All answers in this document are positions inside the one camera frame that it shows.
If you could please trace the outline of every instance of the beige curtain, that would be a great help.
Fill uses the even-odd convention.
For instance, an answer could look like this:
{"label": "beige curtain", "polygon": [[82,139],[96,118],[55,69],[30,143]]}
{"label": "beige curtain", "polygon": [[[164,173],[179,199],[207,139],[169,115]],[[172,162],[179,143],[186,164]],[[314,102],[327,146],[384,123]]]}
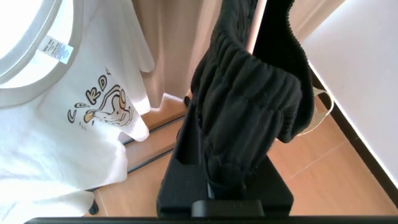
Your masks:
{"label": "beige curtain", "polygon": [[183,98],[206,52],[221,0],[132,0],[155,60],[143,73],[151,107],[168,93]]}

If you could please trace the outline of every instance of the tiled floor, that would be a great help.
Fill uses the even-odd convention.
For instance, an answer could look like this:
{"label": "tiled floor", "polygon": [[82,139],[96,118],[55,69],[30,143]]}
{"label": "tiled floor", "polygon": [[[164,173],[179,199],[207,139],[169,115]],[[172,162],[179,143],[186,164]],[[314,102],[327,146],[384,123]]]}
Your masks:
{"label": "tiled floor", "polygon": [[[317,101],[317,107],[322,108],[322,103]],[[175,141],[180,125],[168,126],[163,134],[154,133],[148,142],[132,143],[127,155],[132,159],[134,152],[129,151],[134,149],[149,154],[164,151]],[[268,155],[294,195],[291,215],[398,215],[332,117],[289,144],[275,142]],[[146,157],[134,158],[130,163]],[[123,183],[98,189],[100,211],[96,216],[156,216],[156,197],[169,159],[170,154],[130,173]]]}

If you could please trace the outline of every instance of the gathered black fabric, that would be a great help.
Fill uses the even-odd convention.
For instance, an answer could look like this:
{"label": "gathered black fabric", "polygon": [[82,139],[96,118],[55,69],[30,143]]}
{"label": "gathered black fabric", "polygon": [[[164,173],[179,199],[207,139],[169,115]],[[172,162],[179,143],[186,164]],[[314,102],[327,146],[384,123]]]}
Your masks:
{"label": "gathered black fabric", "polygon": [[275,138],[291,141],[312,118],[307,58],[290,30],[293,1],[268,0],[255,51],[245,50],[257,1],[223,1],[211,44],[195,70],[205,172],[218,198],[242,192]]}

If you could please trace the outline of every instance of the cartoon animal print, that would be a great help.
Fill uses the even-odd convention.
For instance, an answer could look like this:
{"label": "cartoon animal print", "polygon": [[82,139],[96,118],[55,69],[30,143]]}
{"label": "cartoon animal print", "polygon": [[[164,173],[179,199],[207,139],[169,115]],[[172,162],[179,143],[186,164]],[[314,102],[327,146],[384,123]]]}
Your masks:
{"label": "cartoon animal print", "polygon": [[[106,74],[111,75],[111,72],[107,68]],[[105,75],[102,75],[98,79],[99,89],[93,87],[91,90],[86,91],[86,98],[89,104],[95,106],[100,103],[97,108],[92,108],[86,103],[76,103],[75,108],[91,108],[84,112],[83,122],[79,122],[82,129],[86,129],[84,124],[91,122],[94,125],[95,120],[112,124],[115,126],[125,126],[130,124],[132,121],[134,108],[127,106],[126,94],[119,85],[114,85],[108,91],[105,91],[108,85],[108,79]],[[76,119],[76,110],[73,112],[68,110],[68,120],[70,123],[74,123]]]}

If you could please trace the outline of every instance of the white tag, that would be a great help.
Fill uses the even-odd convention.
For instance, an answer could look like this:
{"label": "white tag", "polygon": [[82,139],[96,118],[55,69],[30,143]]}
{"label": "white tag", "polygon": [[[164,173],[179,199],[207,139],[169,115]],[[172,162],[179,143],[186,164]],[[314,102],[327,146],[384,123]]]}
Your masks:
{"label": "white tag", "polygon": [[39,51],[67,64],[72,54],[73,47],[55,40],[53,37],[46,35],[39,45]]}

